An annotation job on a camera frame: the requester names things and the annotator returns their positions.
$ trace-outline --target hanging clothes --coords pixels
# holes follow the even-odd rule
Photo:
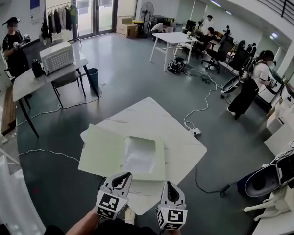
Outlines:
[[[47,26],[47,19],[44,17],[44,22],[43,26],[41,27],[41,36],[43,39],[46,39],[49,37],[49,32],[48,32],[48,26]]]
[[[73,25],[78,24],[78,10],[77,7],[72,4],[70,6],[71,22]]]
[[[48,18],[48,30],[51,35],[53,33],[53,28],[52,28],[52,19],[51,19],[50,12],[48,12],[47,18]]]
[[[59,13],[59,19],[60,19],[60,25],[61,25],[61,29],[65,29],[64,24],[63,24],[63,12],[62,12],[62,8],[58,9],[58,13]]]
[[[51,23],[52,23],[52,32],[56,33],[55,30],[55,21],[54,21],[54,13],[51,11]]]
[[[67,30],[72,30],[72,22],[71,22],[71,14],[70,11],[67,7],[64,8],[66,12],[66,29]]]
[[[66,13],[66,10],[65,10],[65,7],[62,7],[62,21],[63,21],[63,26],[64,26],[64,29],[67,28],[67,13]]]
[[[61,32],[61,23],[60,23],[60,17],[58,11],[54,10],[54,23],[55,23],[55,32],[60,33]]]

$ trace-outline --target black skirt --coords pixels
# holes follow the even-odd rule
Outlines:
[[[245,81],[241,93],[230,104],[229,110],[235,112],[236,115],[244,114],[250,107],[258,92],[259,88],[254,79]]]

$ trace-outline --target table leg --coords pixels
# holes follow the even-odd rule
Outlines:
[[[168,65],[169,46],[170,46],[170,44],[167,42],[166,58],[165,58],[165,66],[164,66],[164,68],[163,68],[163,71],[166,71],[166,68],[167,68],[167,65]]]
[[[27,99],[26,97],[24,97],[24,100],[25,100],[27,106],[29,107],[29,109],[31,110],[31,107],[30,107],[30,105],[29,105],[28,99]]]
[[[22,99],[19,100],[19,104],[20,104],[20,107],[21,107],[21,109],[22,109],[22,111],[23,111],[23,113],[24,113],[24,116],[25,116],[27,122],[29,123],[31,129],[32,129],[33,132],[36,134],[36,136],[39,138],[39,135],[38,135],[38,133],[37,133],[37,131],[36,131],[36,129],[35,129],[33,123],[30,121],[30,118],[29,118],[29,116],[28,116],[28,114],[27,114],[27,112],[26,112],[26,110],[25,110],[25,107],[24,107],[24,105],[23,105]]]
[[[156,38],[155,44],[153,45],[153,49],[152,49],[152,53],[151,53],[151,57],[150,57],[150,60],[149,60],[150,62],[151,62],[151,60],[152,60],[153,53],[154,53],[154,51],[155,51],[155,49],[156,49],[157,42],[158,42],[158,38]]]
[[[98,91],[97,91],[97,89],[96,89],[96,87],[95,87],[95,85],[94,85],[94,83],[93,83],[93,81],[92,81],[92,79],[91,79],[91,77],[90,77],[90,75],[89,75],[89,72],[88,72],[87,66],[84,65],[83,68],[84,68],[85,73],[86,73],[86,75],[87,75],[87,77],[88,77],[88,81],[89,81],[89,83],[90,83],[90,87],[92,87],[93,91],[95,92],[96,96],[97,96],[98,99],[99,99]]]
[[[178,51],[178,47],[179,47],[179,46],[180,46],[180,43],[177,44],[176,50],[175,50],[175,52],[174,52],[174,56],[176,56],[176,53],[177,53],[177,51]]]
[[[189,63],[189,62],[190,62],[190,59],[191,59],[191,54],[192,54],[192,49],[193,49],[193,43],[191,42],[190,51],[188,52],[188,59],[187,59],[187,63]]]

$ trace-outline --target black cap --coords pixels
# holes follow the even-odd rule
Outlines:
[[[16,17],[11,17],[10,19],[8,19],[5,23],[3,23],[2,25],[5,25],[5,24],[17,24],[18,22],[20,21],[20,19],[16,18]]]

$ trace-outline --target standing fan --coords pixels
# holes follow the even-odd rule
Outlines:
[[[143,19],[143,26],[141,32],[138,33],[138,37],[147,38],[147,35],[144,32],[145,23],[151,20],[151,16],[153,15],[153,5],[151,2],[145,2],[141,8],[141,19]]]

